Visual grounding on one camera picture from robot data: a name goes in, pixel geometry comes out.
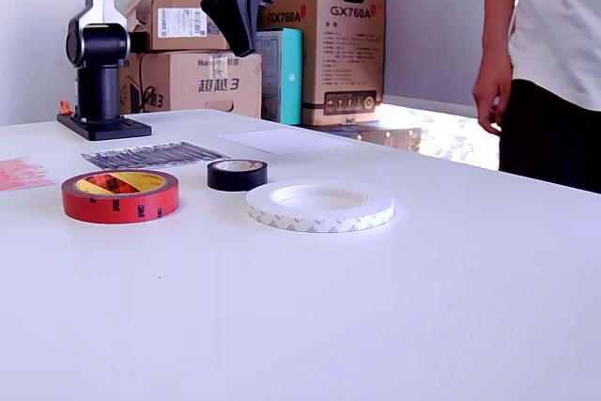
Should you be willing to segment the person's right hand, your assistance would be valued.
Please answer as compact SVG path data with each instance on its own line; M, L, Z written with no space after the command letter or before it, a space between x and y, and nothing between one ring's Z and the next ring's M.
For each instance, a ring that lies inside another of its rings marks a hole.
M501 117L510 98L512 69L482 65L472 90L478 123L493 135L501 135Z

